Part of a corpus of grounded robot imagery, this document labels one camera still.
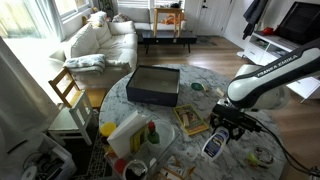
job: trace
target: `white cabinet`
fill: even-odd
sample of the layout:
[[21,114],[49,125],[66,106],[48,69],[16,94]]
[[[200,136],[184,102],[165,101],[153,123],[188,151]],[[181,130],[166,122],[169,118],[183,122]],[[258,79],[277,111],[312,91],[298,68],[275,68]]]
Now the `white cabinet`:
[[[244,50],[244,56],[257,65],[265,66],[281,56],[298,48],[299,45],[279,36],[264,36],[260,31],[254,32]],[[320,79],[308,77],[287,85],[292,91],[305,99],[320,98]]]

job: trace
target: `round table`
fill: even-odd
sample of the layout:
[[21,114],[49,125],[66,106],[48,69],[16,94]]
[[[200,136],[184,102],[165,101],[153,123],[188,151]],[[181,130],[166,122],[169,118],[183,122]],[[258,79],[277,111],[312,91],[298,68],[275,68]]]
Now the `round table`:
[[[230,83],[230,79],[227,77],[204,68],[182,64],[157,66],[180,69],[180,90],[177,106],[192,104],[202,118],[208,117],[220,98],[215,90],[219,87],[221,90],[226,91]],[[139,113],[146,115],[148,119],[167,120],[176,129],[179,129],[182,136],[175,142],[175,144],[178,144],[175,150],[175,157],[186,167],[196,167],[191,175],[192,179],[279,179],[282,167],[285,164],[284,155],[274,139],[263,132],[250,133],[246,131],[238,141],[230,140],[222,154],[214,161],[203,159],[200,155],[195,160],[190,161],[186,156],[186,149],[193,147],[193,150],[200,153],[203,145],[211,136],[212,128],[187,136],[180,128],[180,122],[177,120],[172,107],[128,101],[125,87],[131,75],[132,73],[122,78],[106,95],[99,115],[100,126],[110,121],[119,125],[131,113],[138,110]],[[209,91],[193,90],[190,87],[193,82],[204,84]],[[248,112],[247,114],[261,121],[280,137],[279,130],[267,111]],[[244,161],[247,153],[257,145],[266,147],[273,153],[275,163],[269,169],[254,169]]]

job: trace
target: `wooden chair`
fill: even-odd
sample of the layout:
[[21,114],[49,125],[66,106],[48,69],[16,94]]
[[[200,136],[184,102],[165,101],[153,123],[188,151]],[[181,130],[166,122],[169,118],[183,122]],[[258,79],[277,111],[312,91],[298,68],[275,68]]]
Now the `wooden chair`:
[[65,145],[63,139],[76,138],[83,138],[86,144],[90,146],[92,141],[87,133],[89,122],[98,126],[89,98],[86,91],[83,90],[72,108],[64,107],[61,109],[48,132],[62,146]]
[[[62,102],[68,108],[71,108],[75,101],[78,99],[81,90],[70,74],[69,70],[65,67],[59,74],[49,81],[49,84],[60,97]],[[103,99],[106,95],[106,89],[85,89],[93,109],[100,110]]]

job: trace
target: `bottle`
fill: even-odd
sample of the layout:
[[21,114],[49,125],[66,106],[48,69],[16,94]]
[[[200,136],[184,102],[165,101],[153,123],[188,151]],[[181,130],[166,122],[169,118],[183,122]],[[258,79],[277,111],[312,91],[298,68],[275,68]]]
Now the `bottle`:
[[204,144],[201,156],[210,160],[215,160],[223,151],[229,138],[229,132],[225,128],[219,128]]
[[159,133],[157,133],[156,131],[156,125],[154,124],[154,122],[150,121],[148,123],[148,129],[149,129],[149,134],[147,136],[148,141],[151,144],[160,144]]

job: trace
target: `blanket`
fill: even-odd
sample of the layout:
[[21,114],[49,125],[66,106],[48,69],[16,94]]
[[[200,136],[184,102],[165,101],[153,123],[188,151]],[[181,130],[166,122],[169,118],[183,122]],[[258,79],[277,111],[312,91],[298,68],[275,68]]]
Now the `blanket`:
[[67,67],[71,73],[88,73],[94,72],[102,74],[105,69],[105,55],[92,54],[77,58],[67,59],[64,67]]

